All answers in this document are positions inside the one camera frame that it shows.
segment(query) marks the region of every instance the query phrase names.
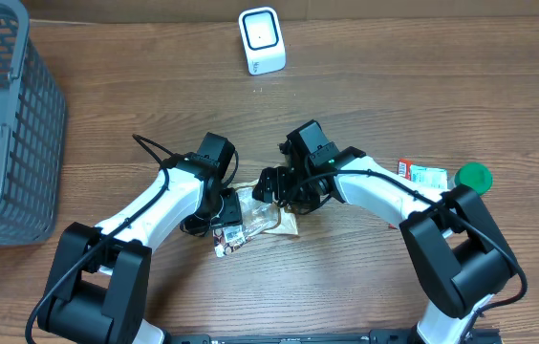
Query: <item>green lid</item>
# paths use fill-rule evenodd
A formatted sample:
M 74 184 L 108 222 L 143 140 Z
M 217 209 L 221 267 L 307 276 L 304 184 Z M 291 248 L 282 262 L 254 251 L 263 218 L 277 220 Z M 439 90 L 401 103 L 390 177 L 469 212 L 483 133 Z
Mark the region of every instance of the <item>green lid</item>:
M 465 184 L 476 190 L 478 195 L 484 195 L 492 186 L 492 174 L 486 166 L 470 162 L 461 167 L 454 178 L 456 185 Z

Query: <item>wall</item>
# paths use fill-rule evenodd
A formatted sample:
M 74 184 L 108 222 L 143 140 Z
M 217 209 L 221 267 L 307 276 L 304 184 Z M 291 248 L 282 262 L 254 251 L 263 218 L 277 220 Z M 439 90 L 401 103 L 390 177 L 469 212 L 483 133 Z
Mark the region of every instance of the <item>wall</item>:
M 281 20 L 539 15 L 539 0 L 22 0 L 32 18 L 97 23 L 235 21 L 272 6 Z

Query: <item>table surface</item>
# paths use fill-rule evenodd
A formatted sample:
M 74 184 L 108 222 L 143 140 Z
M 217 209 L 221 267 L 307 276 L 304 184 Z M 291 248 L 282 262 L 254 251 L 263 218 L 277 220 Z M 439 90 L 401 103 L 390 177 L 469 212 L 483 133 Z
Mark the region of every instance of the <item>table surface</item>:
M 527 297 L 478 327 L 539 343 L 539 17 L 285 22 L 287 68 L 251 77 L 236 24 L 34 27 L 70 109 L 57 229 L 0 247 L 0 343 L 22 343 L 61 231 L 94 225 L 157 174 L 132 133 L 176 152 L 229 138 L 235 182 L 283 160 L 276 143 L 315 118 L 338 147 L 395 169 L 485 163 L 484 199 L 528 275 Z M 401 236 L 332 202 L 219 259 L 174 231 L 153 257 L 146 318 L 172 333 L 277 334 L 409 328 L 427 299 Z M 88 279 L 103 286 L 106 276 Z M 498 298 L 519 288 L 512 279 Z M 43 343 L 61 343 L 36 330 Z

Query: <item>white plastic part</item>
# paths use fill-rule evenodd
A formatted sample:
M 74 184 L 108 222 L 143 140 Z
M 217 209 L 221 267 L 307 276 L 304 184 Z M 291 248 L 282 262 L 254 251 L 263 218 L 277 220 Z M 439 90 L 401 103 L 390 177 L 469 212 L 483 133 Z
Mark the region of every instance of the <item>white plastic part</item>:
M 144 246 L 151 247 L 155 252 L 172 229 L 197 210 L 204 194 L 202 181 L 193 174 L 177 168 L 169 169 L 168 173 L 170 178 L 168 190 L 128 228 L 117 234 L 117 239 L 124 242 L 140 240 Z M 119 214 L 100 222 L 96 227 L 102 228 L 102 234 L 113 231 L 155 197 L 164 181 L 165 176 L 160 171 L 157 179 L 136 200 Z M 101 267 L 99 271 L 112 275 L 112 269 L 106 267 Z
M 162 329 L 153 326 L 148 321 L 142 319 L 136 338 L 133 344 L 162 344 L 165 340 L 165 333 Z
M 417 332 L 426 344 L 458 344 L 473 312 L 490 301 L 493 294 L 487 295 L 473 307 L 471 313 L 463 319 L 451 318 L 440 311 L 432 302 L 426 307 Z
M 243 11 L 238 18 L 240 34 L 247 56 L 248 71 L 260 75 L 279 71 L 287 64 L 276 11 L 262 7 Z
M 408 181 L 381 167 L 371 157 L 355 159 L 341 170 L 372 170 L 420 192 L 431 201 L 442 198 L 442 190 Z M 414 196 L 377 177 L 344 174 L 334 179 L 337 191 L 347 204 L 362 206 L 393 226 L 398 226 L 413 211 L 423 211 L 429 207 L 429 204 L 416 200 Z

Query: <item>gray basket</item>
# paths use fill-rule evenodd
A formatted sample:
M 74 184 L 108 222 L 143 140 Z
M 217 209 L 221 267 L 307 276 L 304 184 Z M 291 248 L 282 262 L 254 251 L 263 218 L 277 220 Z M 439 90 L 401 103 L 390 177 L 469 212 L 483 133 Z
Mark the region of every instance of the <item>gray basket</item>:
M 17 0 L 0 0 L 0 245 L 54 230 L 66 103 L 28 38 Z

